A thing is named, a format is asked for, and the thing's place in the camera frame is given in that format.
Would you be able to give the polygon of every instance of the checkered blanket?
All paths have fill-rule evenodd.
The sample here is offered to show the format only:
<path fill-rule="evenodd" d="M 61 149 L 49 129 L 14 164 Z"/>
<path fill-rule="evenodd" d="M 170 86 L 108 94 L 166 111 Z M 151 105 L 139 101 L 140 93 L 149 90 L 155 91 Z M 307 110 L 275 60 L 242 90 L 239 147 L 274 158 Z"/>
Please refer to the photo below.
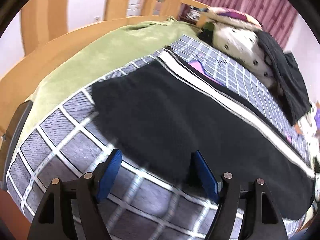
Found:
<path fill-rule="evenodd" d="M 268 90 L 250 72 L 221 52 L 187 36 L 171 44 L 187 62 L 198 60 L 206 74 L 253 104 L 288 139 L 309 163 L 304 138 L 292 129 Z M 76 179 L 93 171 L 114 148 L 99 132 L 91 85 L 128 73 L 159 54 L 139 58 L 93 81 L 71 95 L 42 120 L 13 155 L 7 173 L 8 191 L 31 221 L 43 192 L 53 178 Z M 121 168 L 108 199 L 99 204 L 103 221 L 113 239 L 203 239 L 218 206 L 208 199 L 185 194 L 144 167 L 123 156 Z M 85 239 L 76 201 L 72 209 L 79 239 Z M 232 239 L 237 239 L 243 218 L 238 210 Z M 301 225 L 284 220 L 289 236 Z"/>

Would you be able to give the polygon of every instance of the metal pin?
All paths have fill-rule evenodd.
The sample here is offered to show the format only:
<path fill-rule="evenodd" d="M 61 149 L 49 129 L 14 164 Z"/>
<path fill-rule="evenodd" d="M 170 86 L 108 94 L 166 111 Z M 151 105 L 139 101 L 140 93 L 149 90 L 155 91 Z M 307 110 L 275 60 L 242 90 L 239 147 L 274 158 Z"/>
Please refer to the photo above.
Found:
<path fill-rule="evenodd" d="M 263 185 L 264 184 L 264 180 L 263 179 L 257 179 L 258 184 Z"/>
<path fill-rule="evenodd" d="M 223 177 L 225 177 L 226 179 L 232 179 L 232 174 L 230 172 L 225 172 L 223 173 Z"/>
<path fill-rule="evenodd" d="M 87 172 L 86 174 L 84 174 L 84 178 L 85 179 L 91 179 L 92 178 L 92 173 L 91 172 Z"/>
<path fill-rule="evenodd" d="M 59 181 L 60 181 L 60 179 L 55 178 L 55 179 L 53 179 L 53 180 L 51 181 L 51 183 L 52 183 L 53 185 L 56 185 L 56 184 L 59 183 Z"/>

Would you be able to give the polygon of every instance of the green fabric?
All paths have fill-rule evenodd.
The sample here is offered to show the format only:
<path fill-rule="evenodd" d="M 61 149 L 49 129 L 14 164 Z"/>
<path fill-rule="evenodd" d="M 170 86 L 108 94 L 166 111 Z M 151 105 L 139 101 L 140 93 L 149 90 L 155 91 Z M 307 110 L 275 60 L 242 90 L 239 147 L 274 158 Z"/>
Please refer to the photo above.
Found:
<path fill-rule="evenodd" d="M 139 57 L 176 41 L 183 34 L 196 38 L 199 29 L 169 18 L 165 22 L 143 22 L 114 30 L 68 59 L 46 76 L 28 98 L 34 104 L 20 139 L 58 104 L 77 90 Z"/>

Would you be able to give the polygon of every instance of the wooden headboard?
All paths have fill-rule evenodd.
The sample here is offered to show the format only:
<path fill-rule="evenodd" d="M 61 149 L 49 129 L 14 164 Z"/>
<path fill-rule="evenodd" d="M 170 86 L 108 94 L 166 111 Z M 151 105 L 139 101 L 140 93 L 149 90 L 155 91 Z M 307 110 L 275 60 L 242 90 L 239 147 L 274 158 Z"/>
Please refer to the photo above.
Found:
<path fill-rule="evenodd" d="M 45 76 L 99 37 L 125 25 L 177 18 L 182 3 L 207 6 L 194 0 L 165 0 L 159 15 L 153 15 L 157 0 L 144 0 L 141 16 L 126 17 L 128 0 L 106 0 L 103 21 L 68 32 L 67 2 L 29 0 L 21 9 L 25 57 L 0 79 L 0 135 L 5 133 L 19 104 Z"/>

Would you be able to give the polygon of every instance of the pink curtain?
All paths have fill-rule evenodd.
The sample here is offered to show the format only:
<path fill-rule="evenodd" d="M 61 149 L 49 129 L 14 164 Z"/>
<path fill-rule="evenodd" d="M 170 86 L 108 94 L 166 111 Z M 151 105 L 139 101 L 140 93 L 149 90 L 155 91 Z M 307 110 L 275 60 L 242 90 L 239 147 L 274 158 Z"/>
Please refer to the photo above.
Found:
<path fill-rule="evenodd" d="M 255 17 L 282 48 L 287 44 L 297 11 L 287 0 L 196 0 L 210 6 L 236 9 Z M 188 6 L 182 15 L 188 12 Z"/>

